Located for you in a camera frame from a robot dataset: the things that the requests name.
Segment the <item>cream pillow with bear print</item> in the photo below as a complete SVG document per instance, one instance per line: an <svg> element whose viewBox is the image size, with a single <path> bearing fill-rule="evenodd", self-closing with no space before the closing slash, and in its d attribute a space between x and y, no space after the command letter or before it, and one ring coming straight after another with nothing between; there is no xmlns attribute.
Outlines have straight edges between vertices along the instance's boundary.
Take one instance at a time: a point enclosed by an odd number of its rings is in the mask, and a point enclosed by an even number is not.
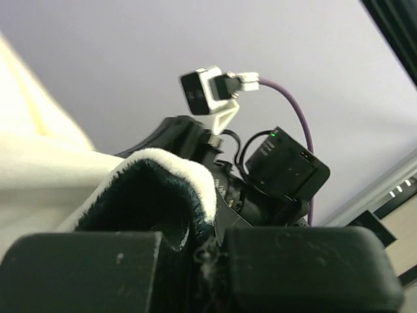
<svg viewBox="0 0 417 313"><path fill-rule="evenodd" d="M120 162L95 150L2 38L1 251L23 235L72 230Z"/></svg>

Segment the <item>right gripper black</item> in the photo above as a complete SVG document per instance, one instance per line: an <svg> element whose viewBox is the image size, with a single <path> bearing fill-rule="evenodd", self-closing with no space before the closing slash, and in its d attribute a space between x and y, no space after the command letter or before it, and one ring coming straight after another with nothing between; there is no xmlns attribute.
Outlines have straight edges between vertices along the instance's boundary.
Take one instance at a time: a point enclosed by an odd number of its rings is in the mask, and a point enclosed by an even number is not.
<svg viewBox="0 0 417 313"><path fill-rule="evenodd" d="M233 226L292 226L309 213L311 200L330 177L324 162L280 127L253 135L249 143L260 136L265 140L247 160L248 145L242 145L231 130L224 134L237 143L233 163L217 157L222 139L185 115L165 118L147 138L118 157L156 147L204 165L216 187L218 235Z"/></svg>

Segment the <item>black white checkered pillowcase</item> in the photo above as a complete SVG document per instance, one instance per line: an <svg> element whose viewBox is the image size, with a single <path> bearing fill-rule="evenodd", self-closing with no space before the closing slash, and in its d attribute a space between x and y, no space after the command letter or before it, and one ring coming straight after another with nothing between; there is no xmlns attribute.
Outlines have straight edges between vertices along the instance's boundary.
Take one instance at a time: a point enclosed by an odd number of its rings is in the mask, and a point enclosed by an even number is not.
<svg viewBox="0 0 417 313"><path fill-rule="evenodd" d="M197 162L158 148L124 159L57 231L146 231L156 226L176 250L215 231L213 175Z"/></svg>

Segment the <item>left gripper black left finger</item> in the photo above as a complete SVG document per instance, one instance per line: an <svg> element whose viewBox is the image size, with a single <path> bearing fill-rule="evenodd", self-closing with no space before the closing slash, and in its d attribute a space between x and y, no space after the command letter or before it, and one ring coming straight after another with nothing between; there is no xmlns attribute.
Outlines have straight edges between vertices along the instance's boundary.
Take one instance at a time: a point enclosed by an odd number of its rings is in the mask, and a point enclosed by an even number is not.
<svg viewBox="0 0 417 313"><path fill-rule="evenodd" d="M34 233L1 262L2 312L180 312L190 230Z"/></svg>

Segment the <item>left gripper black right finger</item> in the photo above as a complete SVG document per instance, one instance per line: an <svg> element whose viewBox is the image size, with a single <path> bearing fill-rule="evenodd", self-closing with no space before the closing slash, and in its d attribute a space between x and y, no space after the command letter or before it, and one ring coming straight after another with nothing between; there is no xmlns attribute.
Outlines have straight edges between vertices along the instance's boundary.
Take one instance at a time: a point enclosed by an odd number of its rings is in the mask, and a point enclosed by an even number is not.
<svg viewBox="0 0 417 313"><path fill-rule="evenodd" d="M399 312L384 245L370 230L231 228L216 273L214 312Z"/></svg>

